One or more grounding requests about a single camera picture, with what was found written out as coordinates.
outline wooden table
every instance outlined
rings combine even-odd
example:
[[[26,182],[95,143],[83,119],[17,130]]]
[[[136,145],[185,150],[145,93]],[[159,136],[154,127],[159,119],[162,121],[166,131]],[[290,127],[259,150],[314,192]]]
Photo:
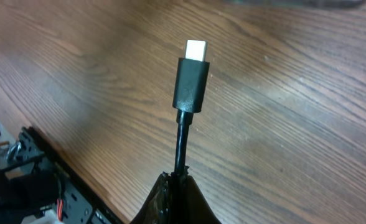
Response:
[[[189,172],[223,223],[366,223],[366,5],[0,1],[0,121],[37,126],[126,222],[172,171],[187,39],[209,42]]]

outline metal connector tip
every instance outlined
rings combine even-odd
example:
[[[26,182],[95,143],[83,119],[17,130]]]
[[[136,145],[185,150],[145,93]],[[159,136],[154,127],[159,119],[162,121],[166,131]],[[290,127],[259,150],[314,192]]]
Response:
[[[201,40],[188,40],[185,48],[185,58],[198,60],[200,62],[205,61],[205,55],[207,54],[207,42]]]

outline wood grain surface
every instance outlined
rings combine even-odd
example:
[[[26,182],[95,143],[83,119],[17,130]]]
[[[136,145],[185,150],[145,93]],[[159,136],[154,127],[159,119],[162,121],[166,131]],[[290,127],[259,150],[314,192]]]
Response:
[[[366,5],[0,1],[0,121],[129,222],[173,170],[177,58],[209,42],[187,164],[223,223],[366,223]]]

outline red wire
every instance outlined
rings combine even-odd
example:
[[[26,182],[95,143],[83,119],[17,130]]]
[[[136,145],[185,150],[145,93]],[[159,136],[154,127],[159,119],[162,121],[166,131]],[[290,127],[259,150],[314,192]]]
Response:
[[[63,200],[57,199],[57,218],[59,221],[62,221],[62,212],[63,212]]]

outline black connector housing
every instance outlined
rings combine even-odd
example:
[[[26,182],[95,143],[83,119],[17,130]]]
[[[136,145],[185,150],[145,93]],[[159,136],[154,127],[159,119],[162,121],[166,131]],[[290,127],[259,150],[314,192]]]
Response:
[[[179,58],[173,107],[189,112],[201,112],[207,86],[209,62]]]

